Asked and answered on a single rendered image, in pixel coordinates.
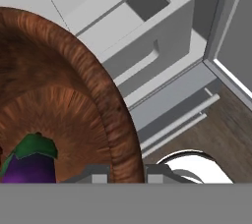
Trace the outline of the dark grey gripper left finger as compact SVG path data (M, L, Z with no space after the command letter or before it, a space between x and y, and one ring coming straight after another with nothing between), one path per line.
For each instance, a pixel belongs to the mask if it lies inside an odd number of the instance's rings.
M110 177L110 166L107 164L89 164L78 175L65 180L71 184L107 184Z

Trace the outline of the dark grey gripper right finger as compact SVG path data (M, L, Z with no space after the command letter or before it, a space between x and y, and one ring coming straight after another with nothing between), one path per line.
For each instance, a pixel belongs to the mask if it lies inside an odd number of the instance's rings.
M147 184L197 184L198 181L173 172L166 164L148 164L146 166Z

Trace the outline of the brown wooden bowl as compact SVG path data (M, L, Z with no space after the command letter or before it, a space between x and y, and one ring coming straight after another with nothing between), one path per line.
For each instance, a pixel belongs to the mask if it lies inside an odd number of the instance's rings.
M89 164L109 165L111 183L145 180L132 118L93 53L40 15L0 7L0 172L36 132L57 147L55 183Z

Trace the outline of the purple eggplant with green cap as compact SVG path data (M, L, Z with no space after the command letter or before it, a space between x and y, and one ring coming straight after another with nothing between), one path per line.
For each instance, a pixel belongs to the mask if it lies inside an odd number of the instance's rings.
M3 163L0 177L4 184L55 183L57 147L52 139L36 132L27 134Z

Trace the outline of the white round object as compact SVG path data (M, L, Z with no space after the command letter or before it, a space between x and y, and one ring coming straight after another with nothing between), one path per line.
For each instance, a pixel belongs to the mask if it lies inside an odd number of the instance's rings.
M197 149L174 151L157 164L167 165L171 171L196 184L233 184L233 180L208 153Z

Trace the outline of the grey drawer front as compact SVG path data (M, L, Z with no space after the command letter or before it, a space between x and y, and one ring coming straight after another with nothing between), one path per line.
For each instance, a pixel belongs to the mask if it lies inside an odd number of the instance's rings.
M172 124L196 108L212 94L218 93L221 82L204 65L199 64L171 84L168 84L130 111L139 142Z

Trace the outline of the white box appliance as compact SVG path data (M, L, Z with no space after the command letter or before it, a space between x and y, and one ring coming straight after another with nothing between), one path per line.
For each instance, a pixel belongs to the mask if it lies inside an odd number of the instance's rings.
M189 52L195 0L128 0L78 36L123 95Z

